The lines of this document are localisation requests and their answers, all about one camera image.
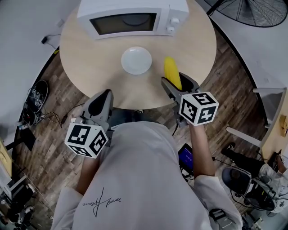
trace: floor plank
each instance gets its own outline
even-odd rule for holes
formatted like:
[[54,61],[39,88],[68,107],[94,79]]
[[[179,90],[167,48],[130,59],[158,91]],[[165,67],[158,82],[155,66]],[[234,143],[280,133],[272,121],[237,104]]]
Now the floor plank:
[[[246,156],[257,157],[257,148],[226,132],[230,126],[254,138],[262,139],[266,133],[264,118],[260,113],[260,103],[252,92],[253,86],[241,63],[232,49],[216,31],[217,53],[214,66],[202,83],[203,91],[210,91],[219,102],[217,116],[212,123],[205,126],[211,153],[217,159],[230,164],[220,154],[221,149],[230,141],[236,142],[236,151]],[[84,103],[88,97],[82,94],[66,76],[61,65],[60,56],[48,66],[42,76],[49,83],[50,94],[45,103],[47,112],[55,112],[60,119],[75,105]],[[81,169],[82,158],[73,154],[64,144],[69,120],[79,115],[81,106],[75,108],[68,116],[67,122],[60,128],[48,120],[32,127],[36,139],[30,152],[24,145],[17,147],[17,164],[26,169],[24,172],[38,190],[32,203],[36,207],[33,224],[40,229],[50,229],[57,199],[64,186],[75,186]],[[176,123],[171,106],[164,106],[146,111],[153,119],[174,131]],[[188,128],[178,129],[175,133],[177,147],[184,143],[191,145]],[[221,171],[226,166],[215,162],[216,175],[221,179]],[[241,213],[246,208],[236,204]]]

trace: black fan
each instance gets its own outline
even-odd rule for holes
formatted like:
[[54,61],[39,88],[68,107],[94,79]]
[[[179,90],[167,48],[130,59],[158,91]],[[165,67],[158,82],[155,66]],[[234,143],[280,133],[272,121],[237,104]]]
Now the black fan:
[[287,16],[287,0],[205,0],[221,14],[254,27],[274,27]]

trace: microwave window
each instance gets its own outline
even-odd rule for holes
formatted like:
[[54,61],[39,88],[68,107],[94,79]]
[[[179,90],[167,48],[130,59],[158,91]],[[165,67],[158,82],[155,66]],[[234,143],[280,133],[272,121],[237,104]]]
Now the microwave window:
[[99,35],[133,31],[153,31],[156,13],[128,13],[91,19]]

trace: microwave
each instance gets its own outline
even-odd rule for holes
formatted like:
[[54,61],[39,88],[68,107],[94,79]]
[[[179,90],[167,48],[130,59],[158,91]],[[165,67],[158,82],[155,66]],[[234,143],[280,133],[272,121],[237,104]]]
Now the microwave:
[[77,20],[92,39],[173,36],[189,15],[186,0],[82,0]]

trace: plate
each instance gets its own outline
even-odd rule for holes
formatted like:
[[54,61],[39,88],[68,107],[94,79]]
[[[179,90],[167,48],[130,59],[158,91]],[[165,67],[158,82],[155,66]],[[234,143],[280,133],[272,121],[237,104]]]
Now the plate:
[[145,73],[152,64],[152,57],[148,50],[135,46],[127,49],[121,57],[123,69],[133,75]]

